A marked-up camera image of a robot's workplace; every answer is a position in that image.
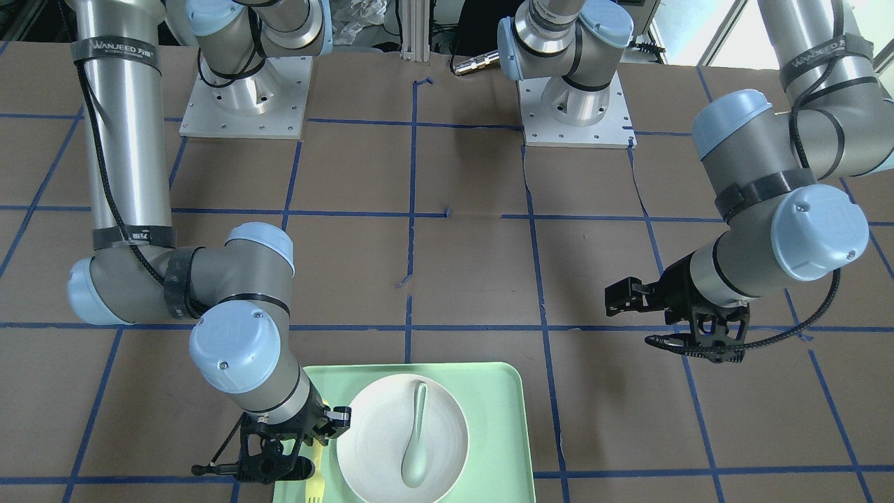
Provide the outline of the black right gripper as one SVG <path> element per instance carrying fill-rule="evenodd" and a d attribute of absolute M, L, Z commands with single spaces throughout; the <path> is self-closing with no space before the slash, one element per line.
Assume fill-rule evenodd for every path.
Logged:
<path fill-rule="evenodd" d="M 323 405 L 315 423 L 312 423 L 303 433 L 297 436 L 297 441 L 308 446 L 318 442 L 325 448 L 331 440 L 337 439 L 347 432 L 351 427 L 351 418 L 351 407 L 332 408 L 329 405 Z"/>

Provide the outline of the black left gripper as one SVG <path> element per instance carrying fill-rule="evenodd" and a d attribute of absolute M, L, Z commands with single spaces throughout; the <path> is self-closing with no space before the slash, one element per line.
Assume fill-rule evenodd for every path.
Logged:
<path fill-rule="evenodd" d="M 663 312 L 671 325 L 691 321 L 698 293 L 688 270 L 665 270 L 654 283 L 644 284 L 636 277 L 623 278 L 606 287 L 606 314 L 622 312 Z"/>

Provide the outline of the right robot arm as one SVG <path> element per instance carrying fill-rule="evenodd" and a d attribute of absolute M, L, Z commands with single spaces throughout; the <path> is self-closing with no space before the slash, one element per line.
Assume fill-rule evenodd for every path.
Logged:
<path fill-rule="evenodd" d="M 71 1 L 71 55 L 85 105 L 94 252 L 71 268 L 86 323 L 195 319 L 189 355 L 204 380 L 272 439 L 326 444 L 351 409 L 325 403 L 288 346 L 293 241 L 248 222 L 219 247 L 181 247 L 170 212 L 159 25 L 162 1 Z"/>

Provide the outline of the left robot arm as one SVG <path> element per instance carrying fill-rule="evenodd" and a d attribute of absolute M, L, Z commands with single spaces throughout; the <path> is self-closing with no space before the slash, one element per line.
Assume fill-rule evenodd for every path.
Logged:
<path fill-rule="evenodd" d="M 608 286 L 609 316 L 744 321 L 752 300 L 824 277 L 865 251 L 865 214 L 823 181 L 892 168 L 892 102 L 875 79 L 872 44 L 847 1 L 758 6 L 791 111 L 777 114 L 763 93 L 745 89 L 699 112 L 692 136 L 728 231 L 655 283 Z M 630 29 L 610 1 L 527 1 L 500 22 L 502 70 L 511 80 L 551 77 L 552 114 L 588 125 L 599 119 Z"/>

